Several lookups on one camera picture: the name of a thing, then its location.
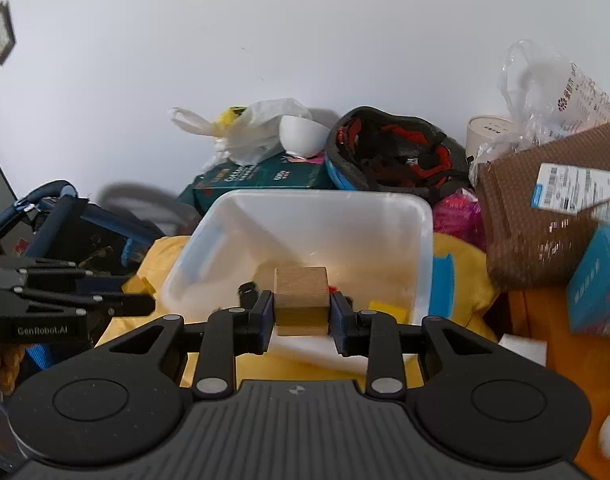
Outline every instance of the green box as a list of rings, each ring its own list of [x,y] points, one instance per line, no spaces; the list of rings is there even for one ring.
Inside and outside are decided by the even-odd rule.
[[[322,157],[310,160],[297,161],[286,153],[253,166],[228,160],[197,176],[177,200],[204,214],[218,197],[234,189],[334,189]]]

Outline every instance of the hand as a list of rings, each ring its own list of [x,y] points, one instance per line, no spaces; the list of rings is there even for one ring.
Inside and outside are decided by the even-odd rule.
[[[0,345],[0,391],[10,395],[14,391],[20,364],[25,356],[22,345]]]

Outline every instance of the translucent plastic container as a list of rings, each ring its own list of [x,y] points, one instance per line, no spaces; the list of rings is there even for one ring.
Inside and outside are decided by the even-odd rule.
[[[419,324],[432,286],[432,211],[406,194],[331,190],[236,190],[221,196],[194,231],[162,288],[186,322],[238,306],[241,283],[271,290],[278,266],[324,266],[329,285],[354,299],[408,308]],[[331,338],[272,336],[270,351],[364,372]]]

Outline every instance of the orange surface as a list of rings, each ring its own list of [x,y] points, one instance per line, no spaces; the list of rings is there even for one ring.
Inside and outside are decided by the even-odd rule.
[[[610,414],[610,337],[572,335],[563,288],[509,294],[516,335],[547,341],[547,368],[571,379],[592,406],[592,423],[576,464],[596,480],[610,480],[610,460],[600,454],[598,432]]]

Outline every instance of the cylindrical container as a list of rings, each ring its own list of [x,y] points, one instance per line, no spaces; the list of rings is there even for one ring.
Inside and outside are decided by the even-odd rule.
[[[500,117],[479,115],[472,117],[467,123],[467,142],[465,145],[465,154],[469,156],[476,156],[478,154],[478,148],[481,144],[491,142],[498,139],[504,134],[513,132],[512,129],[514,124],[512,121],[503,119]],[[485,160],[479,160],[479,162],[486,162],[496,158],[493,155],[501,155],[501,153],[490,154]]]

